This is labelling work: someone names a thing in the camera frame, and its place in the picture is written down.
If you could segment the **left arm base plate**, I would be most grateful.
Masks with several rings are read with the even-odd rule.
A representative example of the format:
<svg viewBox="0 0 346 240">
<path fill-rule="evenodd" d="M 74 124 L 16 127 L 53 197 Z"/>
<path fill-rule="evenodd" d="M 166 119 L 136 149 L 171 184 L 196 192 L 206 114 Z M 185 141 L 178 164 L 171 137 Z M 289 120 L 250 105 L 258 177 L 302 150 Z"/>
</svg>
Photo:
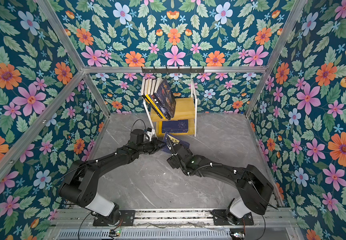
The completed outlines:
<svg viewBox="0 0 346 240">
<path fill-rule="evenodd" d="M 96 214 L 93 226 L 94 227 L 117 227 L 133 226 L 136 211 L 134 210 L 114 210 L 108 216 Z"/>
</svg>

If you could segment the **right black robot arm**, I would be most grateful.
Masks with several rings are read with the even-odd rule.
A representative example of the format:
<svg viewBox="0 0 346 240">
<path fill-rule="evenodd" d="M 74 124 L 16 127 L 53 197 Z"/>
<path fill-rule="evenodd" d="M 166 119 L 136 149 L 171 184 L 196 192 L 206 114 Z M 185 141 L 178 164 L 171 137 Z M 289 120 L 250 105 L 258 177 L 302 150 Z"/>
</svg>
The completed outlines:
<svg viewBox="0 0 346 240">
<path fill-rule="evenodd" d="M 236 224 L 250 213 L 265 215 L 274 187 L 254 165 L 232 167 L 217 163 L 205 156 L 194 155 L 189 148 L 167 138 L 171 153 L 168 159 L 173 169 L 181 169 L 188 176 L 212 178 L 235 187 L 239 197 L 233 199 L 225 210 L 225 220 Z"/>
</svg>

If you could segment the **black book white characters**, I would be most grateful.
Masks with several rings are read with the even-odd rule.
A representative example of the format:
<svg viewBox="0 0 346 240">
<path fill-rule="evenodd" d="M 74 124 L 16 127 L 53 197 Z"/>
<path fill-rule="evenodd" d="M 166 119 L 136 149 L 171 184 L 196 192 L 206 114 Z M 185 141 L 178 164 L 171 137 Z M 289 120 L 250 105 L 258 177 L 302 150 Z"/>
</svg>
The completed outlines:
<svg viewBox="0 0 346 240">
<path fill-rule="evenodd" d="M 163 82 L 162 78 L 157 78 L 156 82 L 154 84 L 154 87 L 152 88 L 152 95 L 153 95 L 153 100 L 156 104 L 156 108 L 160 110 L 161 116 L 164 117 L 166 120 L 170 120 L 171 116 L 169 114 L 168 109 L 166 108 L 165 104 L 163 103 L 163 98 L 158 96 L 158 89 L 160 87 L 160 84 Z"/>
</svg>

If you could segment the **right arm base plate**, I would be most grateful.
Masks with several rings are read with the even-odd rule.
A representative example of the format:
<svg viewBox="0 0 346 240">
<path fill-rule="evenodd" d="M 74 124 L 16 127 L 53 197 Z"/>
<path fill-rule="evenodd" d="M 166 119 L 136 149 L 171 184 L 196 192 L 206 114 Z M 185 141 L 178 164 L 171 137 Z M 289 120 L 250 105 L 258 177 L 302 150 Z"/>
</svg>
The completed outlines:
<svg viewBox="0 0 346 240">
<path fill-rule="evenodd" d="M 225 209 L 211 210 L 215 226 L 253 226 L 254 219 L 251 213 L 244 215 L 242 218 L 237 218 L 232 214 L 227 214 Z"/>
</svg>

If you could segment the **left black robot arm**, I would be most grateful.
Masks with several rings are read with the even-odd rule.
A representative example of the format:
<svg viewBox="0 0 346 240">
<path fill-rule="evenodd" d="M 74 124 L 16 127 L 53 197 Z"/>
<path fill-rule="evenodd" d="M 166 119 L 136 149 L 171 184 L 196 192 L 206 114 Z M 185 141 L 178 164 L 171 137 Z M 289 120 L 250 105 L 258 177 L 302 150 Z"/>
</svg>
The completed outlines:
<svg viewBox="0 0 346 240">
<path fill-rule="evenodd" d="M 149 137 L 144 130 L 135 129 L 130 133 L 130 140 L 115 152 L 94 160 L 74 162 L 65 174 L 58 193 L 72 204 L 91 211 L 105 224 L 117 225 L 121 218 L 119 205 L 98 193 L 99 179 L 132 163 L 140 155 L 152 155 L 165 146 L 165 142 Z"/>
</svg>

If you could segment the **dark portrait book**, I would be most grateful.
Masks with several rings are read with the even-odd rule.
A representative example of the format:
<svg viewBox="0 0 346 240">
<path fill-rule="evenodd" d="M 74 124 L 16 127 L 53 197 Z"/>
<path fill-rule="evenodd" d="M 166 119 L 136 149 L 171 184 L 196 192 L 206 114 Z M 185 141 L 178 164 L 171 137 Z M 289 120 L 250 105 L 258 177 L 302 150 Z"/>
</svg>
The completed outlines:
<svg viewBox="0 0 346 240">
<path fill-rule="evenodd" d="M 167 79 L 163 79 L 157 94 L 159 97 L 163 98 L 163 103 L 168 109 L 171 118 L 173 118 L 175 116 L 176 100 Z"/>
<path fill-rule="evenodd" d="M 162 83 L 163 79 L 149 79 L 147 88 L 146 88 L 146 97 L 149 100 L 152 108 L 156 112 L 156 114 L 164 120 L 170 120 L 171 116 L 168 113 L 168 110 L 164 107 L 161 101 L 155 96 L 157 93 L 158 87 Z"/>
</svg>

